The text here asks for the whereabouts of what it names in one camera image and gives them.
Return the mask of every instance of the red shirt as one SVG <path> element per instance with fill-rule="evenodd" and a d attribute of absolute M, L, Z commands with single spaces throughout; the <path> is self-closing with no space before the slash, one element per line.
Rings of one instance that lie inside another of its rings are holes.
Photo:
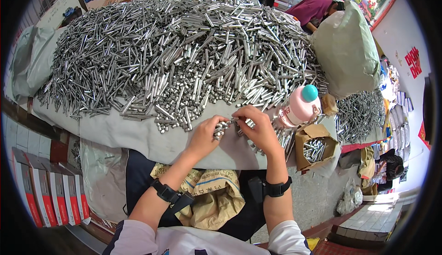
<path fill-rule="evenodd" d="M 293 15 L 305 26 L 315 17 L 321 20 L 329 8 L 332 0 L 303 0 L 299 4 L 291 7 L 285 13 Z"/>

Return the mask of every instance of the teal bottle cap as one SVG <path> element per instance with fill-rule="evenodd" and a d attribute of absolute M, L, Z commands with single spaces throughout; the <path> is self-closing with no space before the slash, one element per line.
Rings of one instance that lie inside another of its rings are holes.
<path fill-rule="evenodd" d="M 302 89 L 302 97 L 305 99 L 306 102 L 311 103 L 318 97 L 318 89 L 308 84 Z"/>

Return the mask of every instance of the open cardboard box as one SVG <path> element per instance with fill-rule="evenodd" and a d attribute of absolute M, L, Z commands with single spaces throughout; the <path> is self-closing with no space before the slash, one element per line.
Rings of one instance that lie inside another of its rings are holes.
<path fill-rule="evenodd" d="M 325 147 L 322 160 L 311 163 L 304 157 L 304 143 L 313 138 L 324 137 L 323 142 L 327 143 Z M 295 135 L 295 148 L 296 148 L 296 169 L 304 170 L 309 169 L 312 166 L 320 166 L 326 164 L 333 158 L 334 150 L 338 144 L 331 136 L 329 131 L 324 125 L 309 125 L 303 130 L 299 131 Z"/>

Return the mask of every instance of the black wrist strap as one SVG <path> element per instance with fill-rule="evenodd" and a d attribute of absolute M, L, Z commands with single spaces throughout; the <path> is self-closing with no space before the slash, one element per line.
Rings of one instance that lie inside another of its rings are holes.
<path fill-rule="evenodd" d="M 268 195 L 269 197 L 281 197 L 284 195 L 284 192 L 287 191 L 292 184 L 292 178 L 289 176 L 289 179 L 286 183 L 279 184 L 270 184 L 267 181 L 262 181 L 263 183 L 263 197 Z"/>
<path fill-rule="evenodd" d="M 262 203 L 266 195 L 269 197 L 280 197 L 284 192 L 290 188 L 292 178 L 289 176 L 286 183 L 269 184 L 266 180 L 261 180 L 259 177 L 254 177 L 248 181 L 249 188 L 254 200 L 257 203 Z"/>
<path fill-rule="evenodd" d="M 150 186 L 152 186 L 157 191 L 157 195 L 161 197 L 162 200 L 170 202 L 170 204 L 174 205 L 171 208 L 173 214 L 177 213 L 184 207 L 192 204 L 194 201 L 194 197 L 189 192 L 187 191 L 185 193 L 176 192 L 167 184 L 164 185 L 161 184 L 158 178 L 155 178 L 155 180 L 150 184 Z"/>

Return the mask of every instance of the pink water bottle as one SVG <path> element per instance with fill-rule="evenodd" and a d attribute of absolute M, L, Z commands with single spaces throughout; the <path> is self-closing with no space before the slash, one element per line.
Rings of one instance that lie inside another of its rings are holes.
<path fill-rule="evenodd" d="M 309 84 L 295 89 L 277 109 L 280 126 L 295 127 L 321 113 L 318 89 Z"/>

